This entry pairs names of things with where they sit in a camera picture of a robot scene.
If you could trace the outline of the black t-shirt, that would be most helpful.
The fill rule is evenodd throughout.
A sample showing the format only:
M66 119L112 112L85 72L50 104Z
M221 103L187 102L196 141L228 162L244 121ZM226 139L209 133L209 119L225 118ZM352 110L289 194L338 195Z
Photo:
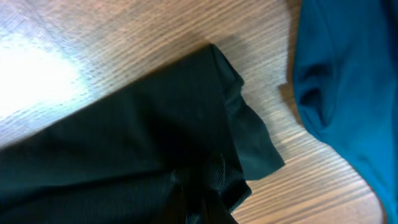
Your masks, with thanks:
M2 223L233 223L284 165L213 44L1 150Z

